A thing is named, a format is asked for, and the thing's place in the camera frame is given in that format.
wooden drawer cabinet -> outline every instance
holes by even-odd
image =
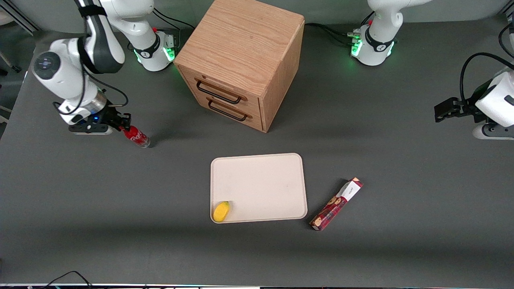
[[[174,63],[198,103],[267,132],[298,70],[304,18],[215,0]]]

red box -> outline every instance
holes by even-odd
[[[341,208],[360,190],[362,183],[358,178],[352,178],[339,190],[326,206],[309,223],[314,230],[322,231],[332,219],[339,213]]]

drawer handle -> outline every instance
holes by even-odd
[[[212,109],[212,110],[213,110],[213,111],[215,111],[215,112],[219,112],[219,113],[221,113],[221,114],[223,114],[223,115],[226,115],[226,116],[228,116],[228,117],[230,117],[230,118],[233,118],[233,119],[235,119],[235,120],[237,120],[237,121],[245,121],[245,119],[246,119],[246,117],[247,117],[247,115],[246,115],[246,114],[245,114],[245,116],[244,116],[244,117],[241,117],[241,118],[236,117],[236,116],[233,116],[233,115],[231,115],[231,114],[229,114],[229,113],[227,113],[227,112],[224,112],[224,111],[222,111],[222,110],[220,110],[220,109],[217,109],[217,108],[213,107],[213,106],[211,105],[211,103],[212,103],[212,100],[209,100],[209,104],[208,104],[208,106],[209,106],[209,108],[210,108],[210,109]]]
[[[203,93],[206,93],[206,94],[208,94],[208,95],[211,95],[211,96],[213,96],[213,97],[215,97],[215,98],[219,98],[219,99],[221,99],[221,100],[223,100],[223,101],[226,101],[226,102],[228,102],[228,103],[230,103],[230,104],[238,104],[238,103],[241,101],[241,97],[240,97],[240,96],[239,96],[236,100],[230,100],[230,99],[228,99],[228,98],[226,98],[226,97],[223,97],[223,96],[221,96],[221,95],[215,94],[214,92],[210,92],[210,91],[208,91],[207,89],[201,88],[201,87],[200,87],[200,84],[201,84],[201,81],[199,81],[199,80],[198,80],[198,82],[196,83],[196,88],[197,88],[199,91],[201,91],[201,92],[203,92]]]

gray table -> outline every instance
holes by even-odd
[[[433,119],[469,55],[504,56],[504,23],[406,24],[380,67],[308,27],[268,134],[200,107],[175,67],[150,73],[127,53],[101,79],[129,93],[122,111],[155,144],[144,150],[70,134],[29,73],[0,141],[1,282],[75,269],[93,283],[512,288],[514,143],[474,139],[471,117]],[[476,59],[467,94],[501,68]],[[210,220],[213,159],[287,152],[303,157],[304,220]],[[310,229],[353,176],[362,190]]]

coca-cola bottle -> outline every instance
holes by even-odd
[[[137,127],[131,125],[130,129],[127,131],[126,129],[122,130],[129,140],[138,145],[140,148],[147,148],[150,145],[150,138],[146,136],[146,134],[142,133]]]

